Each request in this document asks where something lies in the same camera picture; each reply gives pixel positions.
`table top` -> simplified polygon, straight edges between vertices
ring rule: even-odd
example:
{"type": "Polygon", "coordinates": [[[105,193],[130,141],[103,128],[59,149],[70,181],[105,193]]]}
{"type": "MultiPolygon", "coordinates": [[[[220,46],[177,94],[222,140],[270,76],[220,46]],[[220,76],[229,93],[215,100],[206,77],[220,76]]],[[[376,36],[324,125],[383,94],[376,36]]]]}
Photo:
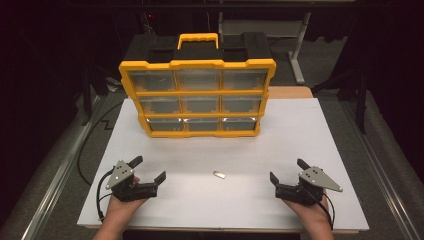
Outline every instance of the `table top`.
{"type": "MultiPolygon", "coordinates": [[[[274,197],[272,171],[280,183],[296,185],[302,158],[318,166],[344,190],[328,190],[336,233],[369,229],[358,198],[317,99],[269,99],[257,137],[150,138],[140,128],[132,100],[122,105],[78,225],[99,227],[95,194],[100,178],[119,159],[142,155],[135,175],[152,182],[167,179],[158,196],[135,214],[129,228],[184,231],[300,232],[296,215],[274,197]],[[213,175],[219,171],[221,179],[213,175]]],[[[110,193],[102,187],[101,196],[110,193]]],[[[106,211],[108,199],[101,202],[106,211]]]]}

